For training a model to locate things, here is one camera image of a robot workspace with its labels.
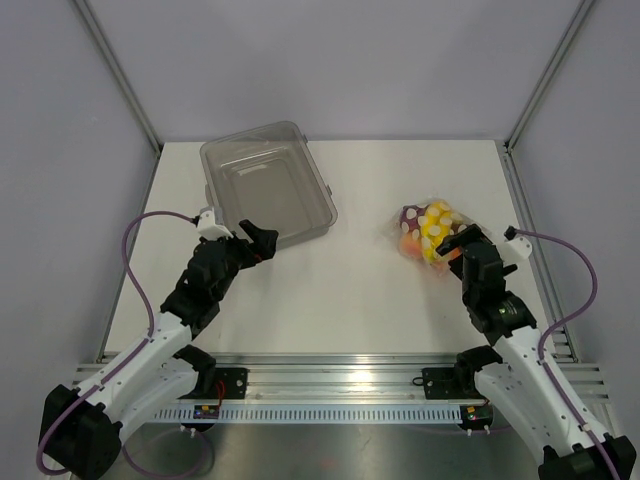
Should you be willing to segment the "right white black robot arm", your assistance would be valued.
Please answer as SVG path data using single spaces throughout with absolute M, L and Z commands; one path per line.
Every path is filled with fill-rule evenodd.
M 509 227 L 494 244 L 472 224 L 446 236 L 437 253 L 450 258 L 461 281 L 471 323 L 487 340 L 458 355 L 454 384 L 466 396 L 493 404 L 534 456 L 541 479 L 628 479 L 637 452 L 614 436 L 580 399 L 546 348 L 525 302 L 508 290 L 507 276 L 531 253 L 530 232 Z

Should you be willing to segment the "orange toy fruit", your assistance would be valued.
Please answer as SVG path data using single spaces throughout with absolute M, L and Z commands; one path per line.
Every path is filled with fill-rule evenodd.
M 407 258 L 420 260 L 422 255 L 422 243 L 420 238 L 414 239 L 411 234 L 402 235 L 398 243 L 399 252 Z

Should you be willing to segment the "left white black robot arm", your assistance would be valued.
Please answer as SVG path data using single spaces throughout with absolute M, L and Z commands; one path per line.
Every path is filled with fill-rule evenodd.
M 190 221 L 199 242 L 159 310 L 147 311 L 147 330 L 93 376 L 46 397 L 36 453 L 42 473 L 98 479 L 161 407 L 214 390 L 216 361 L 193 341 L 237 274 L 274 257 L 279 234 L 242 220 L 238 237 L 210 212 Z

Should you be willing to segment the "clear zip top bag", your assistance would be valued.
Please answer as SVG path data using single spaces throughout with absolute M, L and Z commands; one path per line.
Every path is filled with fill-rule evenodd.
M 480 227 L 488 237 L 492 232 L 480 222 L 453 207 L 441 197 L 429 197 L 421 202 L 400 207 L 379 227 L 379 235 L 394 245 L 405 259 L 430 268 L 437 275 L 450 274 L 448 262 L 461 258 L 462 251 L 455 248 L 442 256 L 436 252 L 446 237 L 460 233 L 472 224 Z

